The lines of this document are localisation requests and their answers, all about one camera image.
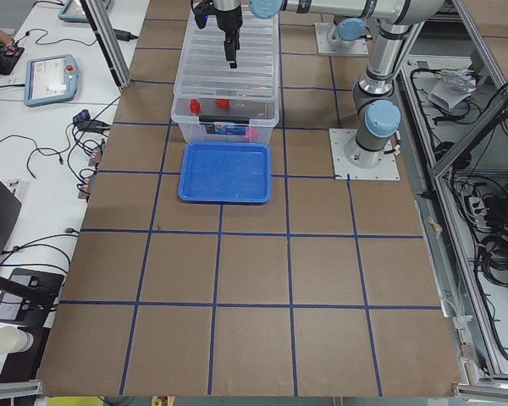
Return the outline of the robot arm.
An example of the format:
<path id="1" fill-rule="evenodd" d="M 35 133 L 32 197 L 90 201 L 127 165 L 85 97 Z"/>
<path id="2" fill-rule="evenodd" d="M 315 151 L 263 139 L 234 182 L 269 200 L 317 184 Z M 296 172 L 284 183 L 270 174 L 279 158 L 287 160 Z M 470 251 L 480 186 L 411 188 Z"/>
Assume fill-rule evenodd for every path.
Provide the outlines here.
<path id="1" fill-rule="evenodd" d="M 345 147 L 346 159 L 355 167 L 376 167 L 384 147 L 399 128 L 400 109 L 388 99 L 393 80 L 413 45 L 422 24 L 434 16 L 442 1 L 250 1 L 251 13 L 270 19 L 281 12 L 332 14 L 334 31 L 343 40 L 355 40 L 347 25 L 358 19 L 378 21 L 378 34 L 365 73 L 355 83 L 353 99 L 358 115 L 355 138 Z"/>

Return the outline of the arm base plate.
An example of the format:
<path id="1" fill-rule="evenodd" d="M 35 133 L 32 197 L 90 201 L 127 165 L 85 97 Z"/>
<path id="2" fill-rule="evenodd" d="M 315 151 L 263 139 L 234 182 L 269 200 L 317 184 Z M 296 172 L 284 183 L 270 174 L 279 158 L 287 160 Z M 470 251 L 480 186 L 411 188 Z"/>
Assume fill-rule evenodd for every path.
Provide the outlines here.
<path id="1" fill-rule="evenodd" d="M 314 25 L 317 53 L 325 56 L 341 56 L 366 58 L 368 56 L 367 41 L 357 38 L 345 41 L 340 38 L 333 23 L 316 23 Z"/>
<path id="2" fill-rule="evenodd" d="M 330 129 L 334 177 L 339 180 L 400 181 L 395 153 L 389 140 L 383 151 L 365 151 L 356 143 L 355 129 Z"/>

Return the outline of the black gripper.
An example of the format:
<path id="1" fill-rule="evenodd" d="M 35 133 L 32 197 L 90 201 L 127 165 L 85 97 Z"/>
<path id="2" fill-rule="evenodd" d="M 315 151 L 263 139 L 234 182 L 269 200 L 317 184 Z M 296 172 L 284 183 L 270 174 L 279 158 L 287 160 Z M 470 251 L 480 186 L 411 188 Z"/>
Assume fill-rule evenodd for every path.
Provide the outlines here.
<path id="1" fill-rule="evenodd" d="M 225 33 L 224 53 L 231 69 L 237 68 L 237 44 L 242 26 L 242 8 L 239 0 L 204 0 L 193 7 L 199 29 L 207 25 L 208 17 L 215 16 L 217 26 Z"/>

